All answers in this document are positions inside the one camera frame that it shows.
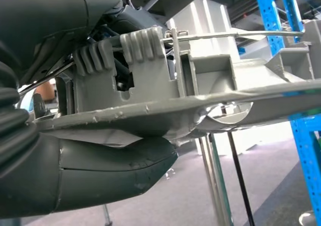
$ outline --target blue metal shelving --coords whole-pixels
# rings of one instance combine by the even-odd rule
[[[291,29],[304,31],[296,1],[283,2]],[[257,3],[266,30],[282,30],[274,0],[257,0]],[[285,47],[282,37],[268,37],[268,41],[273,55]],[[289,120],[316,222],[321,225],[321,149],[314,133],[321,129],[321,115],[296,119],[301,116],[295,115],[289,117]]]

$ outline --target gray fairing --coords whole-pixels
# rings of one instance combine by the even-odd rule
[[[145,193],[177,158],[164,138],[123,149],[40,134],[0,174],[0,218],[48,214]]]
[[[0,0],[0,61],[20,85],[42,78],[121,1]]]

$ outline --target black pole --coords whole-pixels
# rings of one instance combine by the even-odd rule
[[[224,106],[223,106],[221,109],[223,114],[226,114],[226,109]],[[248,214],[248,222],[250,223],[250,226],[255,226],[248,192],[246,191],[245,179],[243,178],[242,170],[241,169],[240,161],[238,161],[238,156],[236,152],[235,144],[234,143],[233,136],[231,132],[228,132],[227,136],[229,137],[229,141],[232,149],[232,159],[234,161],[235,168],[236,169],[237,177],[238,178],[242,195],[243,196],[246,213]]]

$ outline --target carpeted floor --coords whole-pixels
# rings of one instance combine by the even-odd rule
[[[109,204],[114,226],[215,225],[203,160],[185,148],[173,169],[150,191]],[[239,156],[257,225],[298,225],[311,206],[295,143],[257,145]],[[247,216],[231,156],[220,158],[235,226]],[[101,206],[23,219],[28,226],[103,226]]]

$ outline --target metal stand leg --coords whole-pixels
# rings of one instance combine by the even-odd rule
[[[111,220],[110,214],[108,213],[108,205],[104,204],[102,207],[104,209],[104,218],[106,219],[104,226],[111,226],[113,222]]]
[[[210,141],[210,135],[199,138],[201,153],[210,185],[213,206],[217,215],[217,225],[233,226],[224,178],[222,174],[219,155],[215,143]]]
[[[229,144],[232,149],[232,158],[234,160],[235,167],[236,169],[237,177],[238,178],[239,185],[241,187],[242,195],[243,196],[244,203],[245,205],[246,213],[248,217],[248,222],[251,226],[255,226],[254,220],[253,218],[253,214],[250,205],[249,198],[248,197],[248,193],[245,188],[245,180],[242,175],[242,171],[241,170],[240,162],[238,161],[238,153],[236,152],[235,144],[234,143],[233,136],[232,133],[228,132],[228,137]]]

